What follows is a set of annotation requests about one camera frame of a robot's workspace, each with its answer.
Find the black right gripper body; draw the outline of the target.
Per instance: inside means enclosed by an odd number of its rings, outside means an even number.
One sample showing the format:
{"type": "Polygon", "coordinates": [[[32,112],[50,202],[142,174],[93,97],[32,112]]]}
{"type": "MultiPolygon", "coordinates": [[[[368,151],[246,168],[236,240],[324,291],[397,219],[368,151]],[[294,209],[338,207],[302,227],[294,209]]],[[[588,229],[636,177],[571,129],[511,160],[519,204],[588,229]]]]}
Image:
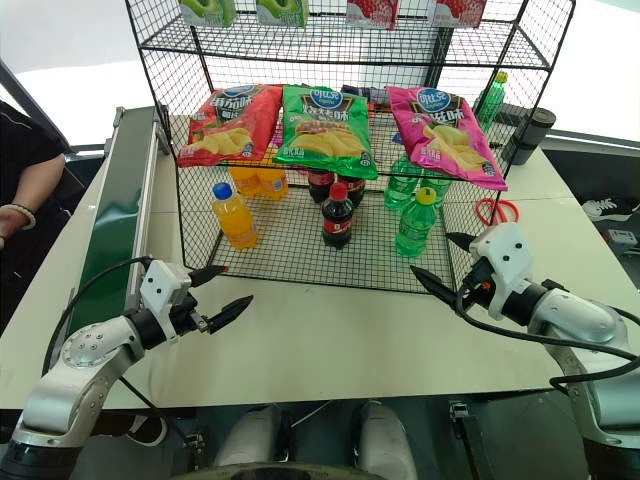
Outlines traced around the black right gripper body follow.
{"type": "Polygon", "coordinates": [[[466,312],[473,305],[488,309],[494,295],[494,268],[485,257],[477,260],[464,277],[455,299],[455,311],[466,312]]]}

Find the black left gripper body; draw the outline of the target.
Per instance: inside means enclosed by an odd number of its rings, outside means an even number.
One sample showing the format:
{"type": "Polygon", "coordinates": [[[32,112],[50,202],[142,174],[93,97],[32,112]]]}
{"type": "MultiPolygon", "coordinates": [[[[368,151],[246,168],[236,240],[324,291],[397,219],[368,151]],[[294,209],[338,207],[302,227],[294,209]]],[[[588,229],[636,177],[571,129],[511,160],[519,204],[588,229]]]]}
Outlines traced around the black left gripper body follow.
{"type": "Polygon", "coordinates": [[[187,293],[180,304],[170,309],[170,322],[178,336],[192,331],[209,332],[208,320],[197,311],[198,301],[187,293]]]}

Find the person hand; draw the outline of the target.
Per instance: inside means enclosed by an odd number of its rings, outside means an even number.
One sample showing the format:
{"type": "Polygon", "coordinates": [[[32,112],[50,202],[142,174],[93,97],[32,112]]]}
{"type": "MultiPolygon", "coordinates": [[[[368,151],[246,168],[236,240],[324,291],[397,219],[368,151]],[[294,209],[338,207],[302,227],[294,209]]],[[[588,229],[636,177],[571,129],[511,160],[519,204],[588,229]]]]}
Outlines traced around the person hand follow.
{"type": "Polygon", "coordinates": [[[30,229],[34,225],[35,217],[31,212],[18,205],[4,205],[1,207],[1,247],[16,232],[30,229]]]}

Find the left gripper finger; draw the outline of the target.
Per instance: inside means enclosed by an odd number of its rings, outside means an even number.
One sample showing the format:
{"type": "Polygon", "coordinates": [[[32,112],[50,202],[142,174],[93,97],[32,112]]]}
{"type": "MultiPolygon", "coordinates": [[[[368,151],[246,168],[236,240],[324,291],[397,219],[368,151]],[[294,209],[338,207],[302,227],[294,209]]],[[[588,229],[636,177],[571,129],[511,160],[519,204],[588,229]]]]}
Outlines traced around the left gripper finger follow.
{"type": "Polygon", "coordinates": [[[254,296],[238,298],[224,306],[221,311],[208,319],[208,333],[214,334],[235,321],[251,304],[254,296]]]}
{"type": "Polygon", "coordinates": [[[227,266],[222,265],[209,265],[201,269],[192,270],[189,273],[192,287],[202,286],[211,281],[216,276],[225,273],[228,270],[227,266]]]}

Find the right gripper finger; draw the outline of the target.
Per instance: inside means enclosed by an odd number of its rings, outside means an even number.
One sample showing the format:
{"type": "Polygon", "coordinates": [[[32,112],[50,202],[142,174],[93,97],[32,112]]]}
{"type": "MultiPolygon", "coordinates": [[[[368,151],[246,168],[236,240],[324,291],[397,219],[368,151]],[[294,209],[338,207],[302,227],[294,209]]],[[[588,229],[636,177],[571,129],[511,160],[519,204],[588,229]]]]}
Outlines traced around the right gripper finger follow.
{"type": "Polygon", "coordinates": [[[429,294],[439,299],[451,309],[456,308],[456,293],[447,287],[437,275],[415,265],[411,265],[410,269],[429,294]]]}
{"type": "Polygon", "coordinates": [[[468,253],[472,253],[474,250],[473,244],[476,241],[474,235],[464,232],[448,232],[446,238],[468,253]]]}

